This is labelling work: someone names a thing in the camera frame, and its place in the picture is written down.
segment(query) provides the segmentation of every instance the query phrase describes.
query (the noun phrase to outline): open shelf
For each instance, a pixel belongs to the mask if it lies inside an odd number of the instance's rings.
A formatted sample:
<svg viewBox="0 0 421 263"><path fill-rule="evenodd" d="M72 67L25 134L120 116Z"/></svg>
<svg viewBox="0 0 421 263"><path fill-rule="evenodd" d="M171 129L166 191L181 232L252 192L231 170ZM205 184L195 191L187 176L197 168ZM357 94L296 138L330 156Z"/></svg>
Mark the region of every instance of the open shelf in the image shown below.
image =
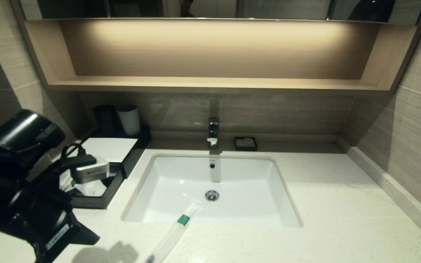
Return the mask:
<svg viewBox="0 0 421 263"><path fill-rule="evenodd" d="M299 20L27 22L14 7L42 82L55 90L392 95L421 33Z"/></svg>
<svg viewBox="0 0 421 263"><path fill-rule="evenodd" d="M372 94L385 95L361 80L325 79L256 79L193 77L122 77L77 76L50 84L56 90L77 91L142 91L142 92L216 92L216 93L291 93L307 94Z"/></svg>

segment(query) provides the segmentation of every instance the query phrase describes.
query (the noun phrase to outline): speckled countertop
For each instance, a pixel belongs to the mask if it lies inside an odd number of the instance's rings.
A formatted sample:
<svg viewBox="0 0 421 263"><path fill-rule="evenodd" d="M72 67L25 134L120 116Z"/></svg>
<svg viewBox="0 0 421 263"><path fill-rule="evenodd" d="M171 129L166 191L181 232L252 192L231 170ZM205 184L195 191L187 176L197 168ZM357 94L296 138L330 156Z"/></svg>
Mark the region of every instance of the speckled countertop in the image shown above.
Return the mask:
<svg viewBox="0 0 421 263"><path fill-rule="evenodd" d="M209 153L165 150L157 145L153 142L152 148L158 149L144 152L107 210L75 209L77 219L101 239L95 246L69 245L55 263L145 261L171 223L125 222L121 218L150 158L158 153ZM206 226L191 221L166 262L421 262L421 230L337 146L269 146L260 147L259 152L223 151L221 155L272 157L287 183L303 227ZM27 243L0 233L0 263L33 261Z"/></svg>

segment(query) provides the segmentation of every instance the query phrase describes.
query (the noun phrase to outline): chrome faucet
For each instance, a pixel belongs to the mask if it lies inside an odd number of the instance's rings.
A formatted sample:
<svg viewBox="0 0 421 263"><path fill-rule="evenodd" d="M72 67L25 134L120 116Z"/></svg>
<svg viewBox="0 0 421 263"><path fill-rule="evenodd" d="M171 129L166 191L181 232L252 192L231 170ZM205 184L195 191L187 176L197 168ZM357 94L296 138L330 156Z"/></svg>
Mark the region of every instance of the chrome faucet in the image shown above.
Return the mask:
<svg viewBox="0 0 421 263"><path fill-rule="evenodd" d="M220 120L217 117L209 118L209 135L207 137L207 146L209 149L219 148L219 125Z"/></svg>

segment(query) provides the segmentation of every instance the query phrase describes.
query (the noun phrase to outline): soap dish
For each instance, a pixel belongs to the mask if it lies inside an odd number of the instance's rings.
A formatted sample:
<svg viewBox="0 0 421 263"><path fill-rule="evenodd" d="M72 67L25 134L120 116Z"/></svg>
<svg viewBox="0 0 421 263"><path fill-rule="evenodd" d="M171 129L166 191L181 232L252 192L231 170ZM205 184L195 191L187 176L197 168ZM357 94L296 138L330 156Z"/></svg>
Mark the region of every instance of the soap dish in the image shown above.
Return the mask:
<svg viewBox="0 0 421 263"><path fill-rule="evenodd" d="M237 151L257 151L258 144L254 137L235 137L235 150Z"/></svg>

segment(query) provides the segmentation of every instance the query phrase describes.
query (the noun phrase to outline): undermount sink basin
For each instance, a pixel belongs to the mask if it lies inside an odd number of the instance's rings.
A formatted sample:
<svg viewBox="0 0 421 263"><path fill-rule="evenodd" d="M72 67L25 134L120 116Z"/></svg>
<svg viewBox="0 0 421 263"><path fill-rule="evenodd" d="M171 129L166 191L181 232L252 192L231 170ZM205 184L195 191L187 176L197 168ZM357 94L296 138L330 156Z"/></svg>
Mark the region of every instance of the undermount sink basin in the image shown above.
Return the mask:
<svg viewBox="0 0 421 263"><path fill-rule="evenodd" d="M301 227L270 159L155 156L133 196L125 221L172 223L197 200L193 224Z"/></svg>

